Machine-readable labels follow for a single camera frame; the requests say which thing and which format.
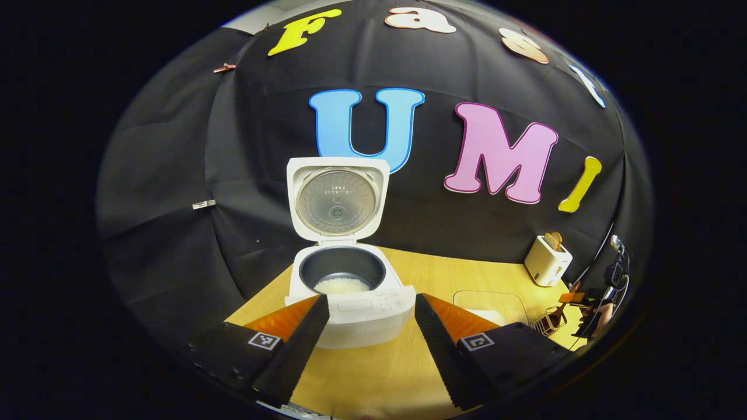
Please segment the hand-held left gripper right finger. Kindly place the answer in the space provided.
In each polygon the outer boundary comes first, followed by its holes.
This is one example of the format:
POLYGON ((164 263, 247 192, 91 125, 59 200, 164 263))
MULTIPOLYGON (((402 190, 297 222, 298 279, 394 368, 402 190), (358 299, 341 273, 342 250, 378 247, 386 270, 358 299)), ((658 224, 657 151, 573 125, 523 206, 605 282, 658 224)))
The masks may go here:
POLYGON ((454 407, 517 398, 575 359, 574 351, 520 322, 499 325, 418 293, 418 323, 454 407))

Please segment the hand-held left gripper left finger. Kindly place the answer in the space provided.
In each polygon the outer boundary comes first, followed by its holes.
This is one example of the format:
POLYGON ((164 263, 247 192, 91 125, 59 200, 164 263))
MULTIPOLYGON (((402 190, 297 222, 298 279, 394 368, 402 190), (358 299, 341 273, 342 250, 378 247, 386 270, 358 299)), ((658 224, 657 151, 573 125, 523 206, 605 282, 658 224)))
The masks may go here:
POLYGON ((223 322, 187 341, 187 361, 233 393, 288 404, 329 319, 313 295, 243 325, 223 322))

